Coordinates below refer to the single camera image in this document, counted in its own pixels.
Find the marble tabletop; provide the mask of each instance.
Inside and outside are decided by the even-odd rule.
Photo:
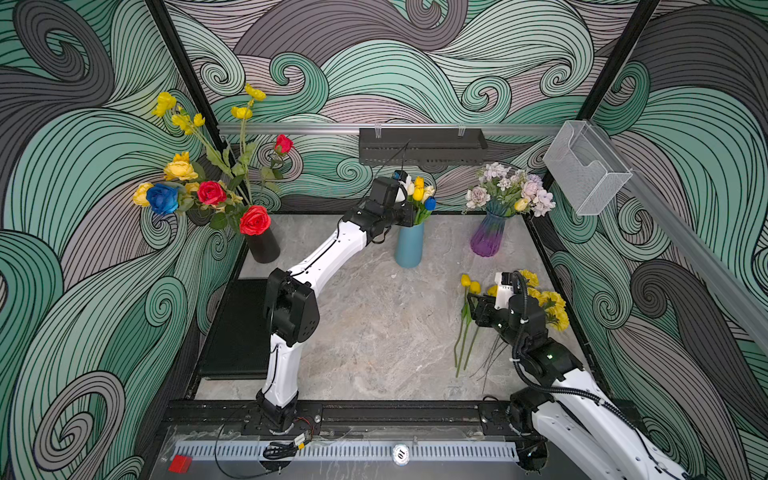
[[[279,267],[300,262],[336,229],[336,215],[274,215],[280,258],[258,264],[250,256],[240,278],[266,278]],[[528,269],[541,289],[551,281],[525,222],[507,221],[502,248],[491,258],[475,255],[469,238],[479,215],[433,215],[425,225],[422,262],[403,269],[394,259],[396,228],[386,242],[370,244],[347,261],[318,299],[320,324],[306,343],[299,370],[299,395],[318,400],[479,400],[500,399],[524,388],[503,352],[488,371],[481,368],[497,335],[480,329],[466,370],[456,378],[453,346],[459,334],[467,273],[487,289],[495,272]],[[475,331],[472,325],[467,346]],[[551,336],[585,365],[571,329]],[[198,399],[252,399],[263,380],[203,380]]]

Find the blue rose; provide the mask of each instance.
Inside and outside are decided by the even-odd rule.
[[[172,214],[179,207],[179,193],[176,187],[157,184],[147,190],[147,201],[158,215]]]

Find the wavy patterned wall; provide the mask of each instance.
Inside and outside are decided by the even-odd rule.
[[[674,3],[594,120],[768,307],[768,5]],[[631,191],[599,217],[575,217],[554,191],[558,209],[535,225],[614,394],[689,472],[763,480],[765,352]]]
[[[680,0],[689,5],[695,0]],[[585,0],[168,0],[219,121],[245,82],[267,99],[252,121],[557,124],[575,118],[636,2]],[[342,210],[372,171],[357,138],[296,135],[296,150],[263,203]],[[257,139],[253,184],[273,137]],[[489,160],[534,171],[551,139],[491,138]],[[460,210],[472,168],[413,173]]]
[[[200,148],[143,0],[0,3],[0,475],[134,478],[190,375],[231,232],[131,203]]]

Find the purple glass vase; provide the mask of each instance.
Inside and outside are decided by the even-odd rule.
[[[472,251],[480,257],[493,257],[502,245],[504,224],[508,218],[486,211],[485,218],[469,241]]]

